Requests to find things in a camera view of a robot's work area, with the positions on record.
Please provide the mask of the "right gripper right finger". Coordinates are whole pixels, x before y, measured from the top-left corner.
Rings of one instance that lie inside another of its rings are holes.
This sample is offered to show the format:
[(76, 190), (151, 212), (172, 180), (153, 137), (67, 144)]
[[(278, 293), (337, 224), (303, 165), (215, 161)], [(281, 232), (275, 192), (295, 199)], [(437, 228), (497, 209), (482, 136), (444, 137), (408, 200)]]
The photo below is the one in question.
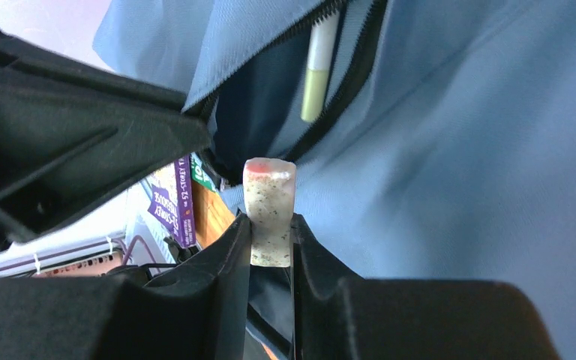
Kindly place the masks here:
[(291, 223), (292, 359), (558, 359), (533, 303), (486, 280), (366, 279)]

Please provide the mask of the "white yellow highlighter pen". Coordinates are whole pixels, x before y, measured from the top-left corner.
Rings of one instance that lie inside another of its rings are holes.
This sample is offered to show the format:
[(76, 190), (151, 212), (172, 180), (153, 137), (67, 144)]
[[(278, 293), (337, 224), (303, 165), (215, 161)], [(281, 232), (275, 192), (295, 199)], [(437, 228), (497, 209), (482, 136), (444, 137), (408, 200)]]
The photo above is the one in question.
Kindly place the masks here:
[(314, 122), (323, 111), (340, 17), (337, 11), (312, 26), (301, 105), (304, 122)]

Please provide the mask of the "blue grey backpack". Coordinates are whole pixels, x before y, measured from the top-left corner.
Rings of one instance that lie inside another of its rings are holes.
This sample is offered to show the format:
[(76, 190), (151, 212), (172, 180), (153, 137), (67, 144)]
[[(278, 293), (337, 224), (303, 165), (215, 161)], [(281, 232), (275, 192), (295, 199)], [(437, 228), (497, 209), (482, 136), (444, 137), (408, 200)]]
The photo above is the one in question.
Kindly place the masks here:
[(222, 200), (248, 158), (288, 156), (295, 210), (367, 278), (521, 288), (576, 359), (576, 1), (387, 1), (373, 65), (303, 155), (315, 1), (113, 1), (94, 50), (114, 71), (212, 92), (205, 159)]

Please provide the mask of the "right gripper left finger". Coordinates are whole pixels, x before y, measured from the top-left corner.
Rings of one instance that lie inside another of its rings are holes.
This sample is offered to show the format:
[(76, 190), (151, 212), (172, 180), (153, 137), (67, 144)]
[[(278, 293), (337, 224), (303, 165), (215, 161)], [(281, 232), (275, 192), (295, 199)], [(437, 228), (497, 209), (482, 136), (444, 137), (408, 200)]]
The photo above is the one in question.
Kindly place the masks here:
[(240, 359), (251, 223), (144, 286), (124, 274), (0, 278), (0, 359)]

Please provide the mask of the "speckled grey eraser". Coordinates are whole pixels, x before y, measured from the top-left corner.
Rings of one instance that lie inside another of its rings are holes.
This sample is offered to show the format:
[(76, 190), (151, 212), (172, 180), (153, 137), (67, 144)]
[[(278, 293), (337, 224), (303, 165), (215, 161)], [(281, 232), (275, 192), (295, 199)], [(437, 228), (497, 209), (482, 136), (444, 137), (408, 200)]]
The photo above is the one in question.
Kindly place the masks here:
[(252, 223), (250, 264), (289, 267), (296, 165), (277, 158), (251, 158), (244, 165), (243, 189), (245, 212)]

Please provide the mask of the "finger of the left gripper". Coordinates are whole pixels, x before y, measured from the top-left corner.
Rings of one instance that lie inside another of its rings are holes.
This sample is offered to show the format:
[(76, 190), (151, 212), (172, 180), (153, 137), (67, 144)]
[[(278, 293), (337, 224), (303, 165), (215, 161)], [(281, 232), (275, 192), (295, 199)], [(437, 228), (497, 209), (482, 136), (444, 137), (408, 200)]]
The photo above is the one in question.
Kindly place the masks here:
[(0, 235), (27, 242), (72, 224), (204, 149), (209, 132), (184, 100), (0, 31)]

